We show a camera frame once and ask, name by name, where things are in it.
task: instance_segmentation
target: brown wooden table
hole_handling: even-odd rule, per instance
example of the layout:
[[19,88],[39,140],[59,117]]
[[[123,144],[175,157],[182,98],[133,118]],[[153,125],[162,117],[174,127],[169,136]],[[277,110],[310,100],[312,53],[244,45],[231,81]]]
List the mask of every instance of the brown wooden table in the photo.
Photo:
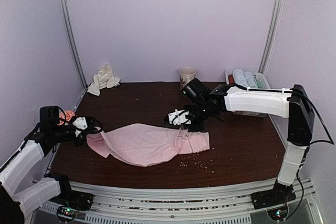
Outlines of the brown wooden table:
[[[206,83],[211,89],[218,84]],[[164,115],[188,103],[175,82],[122,83],[101,90],[99,97],[85,94],[77,113],[95,116],[108,132],[132,123],[163,126]],[[269,117],[231,113],[222,117],[224,122],[214,118],[205,121],[209,151],[137,167],[112,156],[103,158],[86,144],[76,148],[68,142],[61,144],[51,172],[66,174],[80,183],[152,189],[224,186],[276,177],[285,149]]]

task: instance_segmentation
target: white cloth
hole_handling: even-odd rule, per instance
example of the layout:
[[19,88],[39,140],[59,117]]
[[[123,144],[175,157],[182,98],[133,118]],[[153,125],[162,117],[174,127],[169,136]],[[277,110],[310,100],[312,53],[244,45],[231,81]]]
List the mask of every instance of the white cloth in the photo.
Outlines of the white cloth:
[[98,69],[98,74],[93,76],[93,83],[90,84],[88,92],[99,96],[101,89],[116,87],[119,82],[120,78],[114,76],[111,66],[105,64]]

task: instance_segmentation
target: purple-tinted wall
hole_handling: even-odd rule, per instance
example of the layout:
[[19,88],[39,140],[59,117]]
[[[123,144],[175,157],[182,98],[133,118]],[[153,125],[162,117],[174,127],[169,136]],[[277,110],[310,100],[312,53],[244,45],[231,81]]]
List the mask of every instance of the purple-tinted wall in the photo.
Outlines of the purple-tinted wall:
[[68,0],[88,82],[105,63],[123,82],[204,81],[258,69],[274,0]]
[[[0,165],[38,122],[41,106],[73,109],[82,92],[59,0],[0,0]],[[26,180],[45,172],[40,163]]]
[[[267,73],[272,88],[302,84],[336,140],[336,0],[285,0]],[[287,138],[288,121],[275,118]],[[327,139],[317,116],[314,139]],[[312,145],[302,175],[310,177],[326,223],[335,223],[336,147]]]

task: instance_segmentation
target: white cup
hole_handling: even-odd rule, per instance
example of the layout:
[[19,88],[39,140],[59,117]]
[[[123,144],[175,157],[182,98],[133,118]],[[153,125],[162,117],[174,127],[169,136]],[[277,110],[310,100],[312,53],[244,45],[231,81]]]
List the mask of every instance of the white cup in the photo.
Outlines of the white cup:
[[180,68],[180,90],[191,80],[195,79],[196,69],[191,67]]

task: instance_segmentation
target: pink towel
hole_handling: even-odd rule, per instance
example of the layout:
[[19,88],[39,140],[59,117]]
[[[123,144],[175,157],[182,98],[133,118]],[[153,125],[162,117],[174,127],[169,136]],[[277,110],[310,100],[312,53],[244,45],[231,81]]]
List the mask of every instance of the pink towel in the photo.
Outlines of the pink towel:
[[131,124],[108,133],[88,135],[89,147],[103,157],[130,165],[151,166],[171,160],[177,154],[208,150],[209,134],[173,130],[145,124]]

